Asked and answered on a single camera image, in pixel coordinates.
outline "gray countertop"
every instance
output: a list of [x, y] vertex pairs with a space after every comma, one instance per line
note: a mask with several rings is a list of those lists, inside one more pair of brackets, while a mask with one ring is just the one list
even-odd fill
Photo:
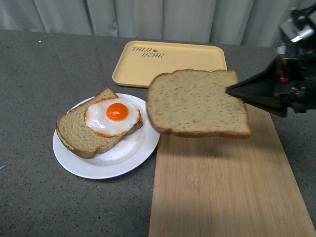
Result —
[[[156, 151], [122, 176], [91, 180], [55, 158], [56, 121], [106, 86], [129, 38], [0, 31], [0, 236], [147, 236]], [[241, 80], [265, 69], [272, 48], [216, 45]], [[316, 225], [316, 111], [272, 116]]]

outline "white plate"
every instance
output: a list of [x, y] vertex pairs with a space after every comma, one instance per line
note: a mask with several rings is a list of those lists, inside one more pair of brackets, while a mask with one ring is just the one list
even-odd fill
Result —
[[160, 134], [150, 124], [146, 102], [132, 95], [117, 94], [139, 108], [143, 126], [130, 135], [124, 136], [114, 147], [96, 154], [92, 158], [81, 158], [69, 151], [54, 132], [53, 149], [59, 163], [69, 172], [90, 179], [106, 179], [125, 174], [143, 163], [154, 151]]

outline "toast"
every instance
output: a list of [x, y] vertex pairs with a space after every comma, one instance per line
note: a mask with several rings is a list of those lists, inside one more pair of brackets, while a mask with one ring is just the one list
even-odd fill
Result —
[[149, 120], [162, 134], [248, 138], [252, 129], [246, 106], [226, 94], [226, 87], [237, 82], [235, 70], [186, 69], [160, 74], [147, 93]]
[[[67, 149], [79, 157], [91, 158], [95, 154], [103, 153], [123, 138], [123, 136], [103, 137], [97, 135], [85, 125], [84, 112], [94, 102], [105, 98], [118, 98], [118, 96], [110, 87], [106, 87], [94, 98], [70, 110], [57, 121], [56, 131], [59, 139]], [[142, 125], [140, 119], [125, 135], [133, 133]]]

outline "curtain fold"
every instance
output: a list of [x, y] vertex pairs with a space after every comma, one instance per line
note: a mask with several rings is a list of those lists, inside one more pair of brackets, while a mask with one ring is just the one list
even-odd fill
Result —
[[276, 47], [315, 0], [0, 0], [0, 29]]

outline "egg yolk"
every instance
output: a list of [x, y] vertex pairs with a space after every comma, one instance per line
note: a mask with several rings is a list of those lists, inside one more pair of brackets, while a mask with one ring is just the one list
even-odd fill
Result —
[[105, 114], [110, 120], [120, 121], [127, 117], [128, 108], [124, 104], [114, 103], [107, 108]]

